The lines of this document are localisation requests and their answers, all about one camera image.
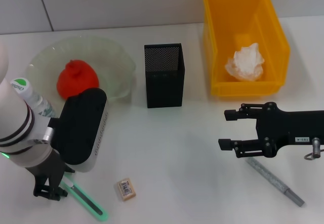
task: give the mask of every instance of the barcode label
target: barcode label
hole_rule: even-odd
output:
[[[132,194],[132,189],[131,189],[128,181],[119,183],[119,187],[121,188],[121,190],[123,192],[123,196]]]
[[[295,142],[309,142],[309,137],[295,137]]]

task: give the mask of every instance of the red object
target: red object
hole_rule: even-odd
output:
[[[81,60],[70,60],[56,84],[57,92],[64,99],[92,87],[99,87],[97,74],[91,66]]]

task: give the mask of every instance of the crumpled paper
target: crumpled paper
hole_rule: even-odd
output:
[[[236,51],[233,59],[228,59],[225,69],[238,80],[255,81],[263,74],[263,62],[264,59],[259,52],[259,44],[254,43]]]

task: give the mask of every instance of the black mesh pencil holder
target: black mesh pencil holder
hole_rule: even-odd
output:
[[[144,50],[147,107],[180,107],[185,71],[181,44],[151,44]]]

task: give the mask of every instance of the white table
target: white table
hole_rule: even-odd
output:
[[[286,85],[277,95],[222,101],[206,87],[202,24],[1,35],[10,56],[7,79],[20,76],[31,59],[65,37],[109,37],[137,65],[131,103],[110,107],[94,169],[75,181],[110,215],[108,223],[322,223],[324,160],[306,161],[311,147],[284,147],[273,159],[258,158],[307,205],[297,207],[218,138],[256,139],[255,121],[226,122],[225,109],[241,103],[277,102],[283,110],[324,109],[324,16],[280,20],[291,46]],[[185,85],[181,108],[147,109],[144,45],[182,43]],[[69,196],[34,197],[33,176],[0,156],[2,223],[96,223]],[[117,181],[130,177],[137,196],[122,202]]]

